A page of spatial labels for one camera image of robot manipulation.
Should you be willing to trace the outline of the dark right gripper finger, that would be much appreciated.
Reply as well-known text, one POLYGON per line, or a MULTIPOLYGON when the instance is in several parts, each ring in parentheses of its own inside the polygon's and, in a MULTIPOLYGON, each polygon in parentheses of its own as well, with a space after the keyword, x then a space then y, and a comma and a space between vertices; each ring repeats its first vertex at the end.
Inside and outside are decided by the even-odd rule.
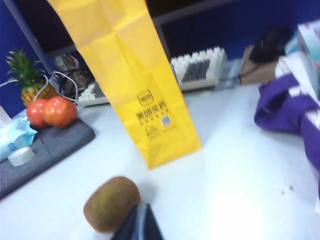
POLYGON ((114 232, 112 240, 163 240, 151 205, 134 205, 114 232))

